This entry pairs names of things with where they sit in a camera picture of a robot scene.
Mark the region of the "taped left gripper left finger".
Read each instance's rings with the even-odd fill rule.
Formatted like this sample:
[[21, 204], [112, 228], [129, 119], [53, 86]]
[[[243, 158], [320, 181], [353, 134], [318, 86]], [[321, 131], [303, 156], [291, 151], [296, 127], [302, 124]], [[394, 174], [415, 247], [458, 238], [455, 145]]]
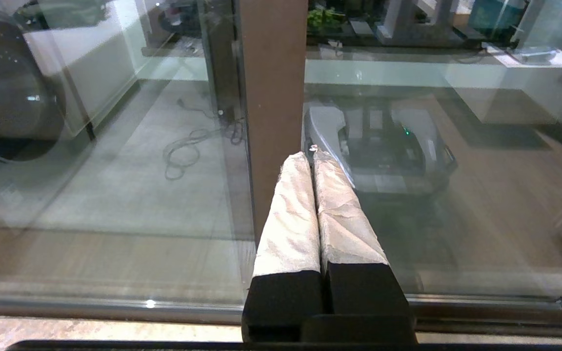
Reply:
[[241, 314], [244, 342], [297, 342], [324, 313], [320, 246], [310, 162], [299, 152], [275, 184]]

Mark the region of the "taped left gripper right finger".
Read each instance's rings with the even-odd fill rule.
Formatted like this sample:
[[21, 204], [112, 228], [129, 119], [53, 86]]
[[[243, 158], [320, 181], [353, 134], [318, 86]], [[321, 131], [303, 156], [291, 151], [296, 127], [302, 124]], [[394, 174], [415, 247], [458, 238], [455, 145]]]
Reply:
[[325, 288], [336, 315], [410, 317], [412, 310], [337, 160], [314, 153]]

